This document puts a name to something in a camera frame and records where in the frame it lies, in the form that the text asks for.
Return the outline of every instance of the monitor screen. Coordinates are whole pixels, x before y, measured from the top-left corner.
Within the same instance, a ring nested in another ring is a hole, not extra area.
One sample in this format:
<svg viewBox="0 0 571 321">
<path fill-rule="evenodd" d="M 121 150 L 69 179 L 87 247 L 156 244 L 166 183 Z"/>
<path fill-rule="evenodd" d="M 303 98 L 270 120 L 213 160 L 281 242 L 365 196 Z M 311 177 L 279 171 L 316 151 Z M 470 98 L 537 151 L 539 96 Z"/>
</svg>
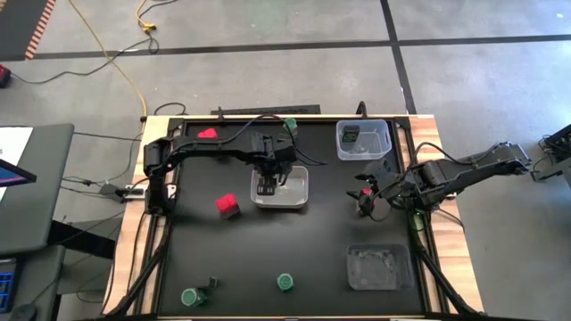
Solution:
<svg viewBox="0 0 571 321">
<path fill-rule="evenodd" d="M 0 160 L 0 187 L 36 182 L 36 176 L 11 163 Z"/>
</svg>

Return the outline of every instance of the gray floor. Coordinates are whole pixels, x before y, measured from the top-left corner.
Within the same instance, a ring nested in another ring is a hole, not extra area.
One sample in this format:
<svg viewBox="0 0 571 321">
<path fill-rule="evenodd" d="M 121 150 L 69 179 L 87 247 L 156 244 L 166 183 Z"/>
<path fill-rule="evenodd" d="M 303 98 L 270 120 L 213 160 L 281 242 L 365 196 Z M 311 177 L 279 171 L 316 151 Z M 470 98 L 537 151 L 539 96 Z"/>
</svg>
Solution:
<svg viewBox="0 0 571 321">
<path fill-rule="evenodd" d="M 400 39 L 571 33 L 571 4 L 565 0 L 389 3 Z M 137 4 L 78 0 L 78 5 L 108 49 L 144 38 L 133 17 Z M 158 25 L 163 48 L 388 38 L 374 0 L 180 0 L 155 8 L 146 20 Z M 92 50 L 96 44 L 79 18 L 66 1 L 57 2 L 38 51 Z M 569 42 L 401 50 L 418 112 L 436 115 L 443 146 L 453 155 L 511 140 L 537 160 L 537 140 L 571 123 Z M 101 62 L 6 64 L 25 78 L 42 79 Z M 204 114 L 219 105 L 319 103 L 324 113 L 350 113 L 364 100 L 370 112 L 405 112 L 387 47 L 123 57 L 118 62 L 151 108 L 178 101 L 187 112 Z M 0 91 L 0 115 L 0 125 L 72 122 L 80 131 L 132 137 L 140 130 L 141 108 L 125 80 L 108 68 L 43 86 L 14 81 Z M 111 177 L 127 165 L 128 148 L 129 142 L 76 136 L 66 173 Z M 125 176 L 117 183 L 128 180 Z M 467 189 L 459 207 L 488 313 L 552 320 L 571 315 L 571 193 L 561 178 L 538 185 L 529 176 L 495 177 Z M 118 210 L 106 200 L 62 192 L 56 217 L 85 221 Z M 61 320 L 96 313 L 97 308 L 73 299 L 64 301 Z"/>
</svg>

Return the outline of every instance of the plastic container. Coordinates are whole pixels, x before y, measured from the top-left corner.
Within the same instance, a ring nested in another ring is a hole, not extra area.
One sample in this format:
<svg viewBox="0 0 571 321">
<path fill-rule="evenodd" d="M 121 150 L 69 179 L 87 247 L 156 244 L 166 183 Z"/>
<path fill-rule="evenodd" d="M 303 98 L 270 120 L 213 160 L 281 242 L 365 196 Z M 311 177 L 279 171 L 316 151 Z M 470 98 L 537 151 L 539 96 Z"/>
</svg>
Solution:
<svg viewBox="0 0 571 321">
<path fill-rule="evenodd" d="M 356 142 L 342 142 L 346 126 L 359 127 Z M 342 161 L 378 160 L 393 148 L 389 126 L 382 119 L 339 120 L 336 129 L 337 156 Z"/>
<path fill-rule="evenodd" d="M 260 175 L 253 170 L 250 197 L 260 208 L 300 209 L 310 197 L 310 174 L 304 166 L 293 166 L 285 185 L 276 186 L 276 193 L 271 196 L 258 195 L 259 178 Z"/>
<path fill-rule="evenodd" d="M 409 249 L 401 244 L 356 244 L 347 248 L 349 286 L 356 291 L 398 291 L 412 284 Z"/>
</svg>

